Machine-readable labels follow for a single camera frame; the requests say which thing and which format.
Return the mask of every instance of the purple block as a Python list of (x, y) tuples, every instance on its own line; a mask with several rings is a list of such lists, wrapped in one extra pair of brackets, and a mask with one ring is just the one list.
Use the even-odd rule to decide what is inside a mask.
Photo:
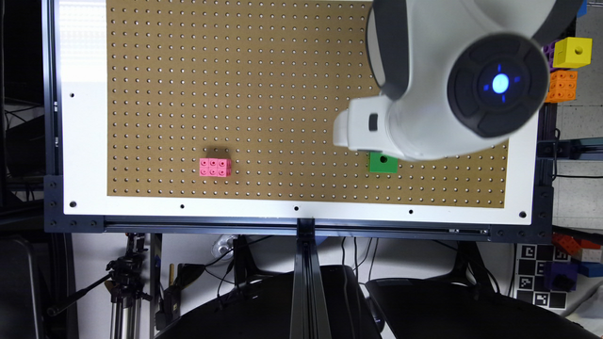
[(578, 281), (578, 265), (569, 263), (545, 264), (545, 288), (552, 291), (562, 291), (563, 289), (555, 284), (567, 283), (573, 281), (570, 291), (576, 291), (576, 282)]

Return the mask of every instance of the yellow block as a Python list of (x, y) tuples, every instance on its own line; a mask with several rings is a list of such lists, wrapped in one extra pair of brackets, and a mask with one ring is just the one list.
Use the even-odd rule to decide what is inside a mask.
[(591, 64), (593, 40), (590, 38), (565, 38), (555, 43), (553, 67), (578, 68)]

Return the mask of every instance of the orange block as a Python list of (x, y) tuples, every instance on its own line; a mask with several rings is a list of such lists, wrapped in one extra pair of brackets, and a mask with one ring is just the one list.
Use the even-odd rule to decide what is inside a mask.
[(552, 240), (555, 247), (569, 255), (574, 255), (580, 250), (578, 242), (569, 235), (554, 234)]
[(578, 72), (556, 71), (550, 75), (550, 86), (545, 103), (561, 103), (576, 99)]
[(601, 245), (597, 245), (596, 243), (588, 241), (588, 240), (576, 239), (576, 241), (578, 242), (578, 245), (580, 245), (583, 249), (590, 249), (590, 250), (601, 249)]

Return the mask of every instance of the red block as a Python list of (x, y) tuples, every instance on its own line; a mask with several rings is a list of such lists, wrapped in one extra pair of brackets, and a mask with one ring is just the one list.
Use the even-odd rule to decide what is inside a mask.
[(231, 174), (230, 159), (201, 158), (199, 159), (199, 175), (213, 177), (229, 177)]
[(590, 249), (590, 250), (600, 250), (601, 249), (601, 245), (597, 245), (596, 243), (588, 241), (588, 240), (577, 239), (576, 241), (578, 242), (578, 245), (580, 245), (583, 249)]
[(580, 245), (578, 242), (576, 242), (576, 240), (569, 235), (554, 234), (552, 240), (553, 245), (569, 255), (574, 255), (580, 250)]

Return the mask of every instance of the blue light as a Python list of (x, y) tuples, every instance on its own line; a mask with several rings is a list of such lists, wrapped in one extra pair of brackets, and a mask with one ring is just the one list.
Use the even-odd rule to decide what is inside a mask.
[(509, 76), (507, 74), (499, 74), (492, 80), (492, 90), (496, 94), (502, 94), (509, 89)]

